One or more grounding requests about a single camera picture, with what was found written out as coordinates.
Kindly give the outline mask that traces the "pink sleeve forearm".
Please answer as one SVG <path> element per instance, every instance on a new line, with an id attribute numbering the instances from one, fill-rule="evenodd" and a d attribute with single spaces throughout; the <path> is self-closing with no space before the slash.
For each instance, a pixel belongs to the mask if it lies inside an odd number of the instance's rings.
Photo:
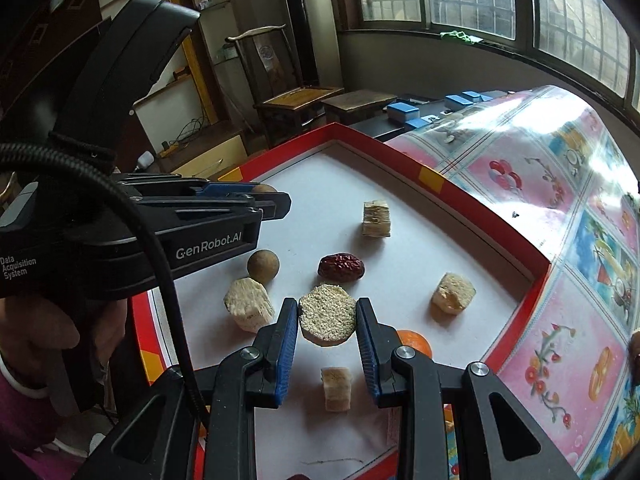
<path id="1" fill-rule="evenodd" d="M 1 353 L 1 443 L 38 479 L 70 479 L 104 437 L 106 419 L 60 414 L 47 381 L 22 374 Z"/>

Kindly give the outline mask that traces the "person's left hand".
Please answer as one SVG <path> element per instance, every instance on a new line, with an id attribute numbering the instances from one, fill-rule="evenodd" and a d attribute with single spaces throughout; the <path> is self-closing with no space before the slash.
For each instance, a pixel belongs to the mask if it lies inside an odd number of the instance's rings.
<path id="1" fill-rule="evenodd" d="M 126 333 L 124 300 L 96 304 L 79 328 L 52 302 L 1 300 L 1 411 L 32 415 L 47 402 L 63 416 L 103 404 L 108 362 Z"/>

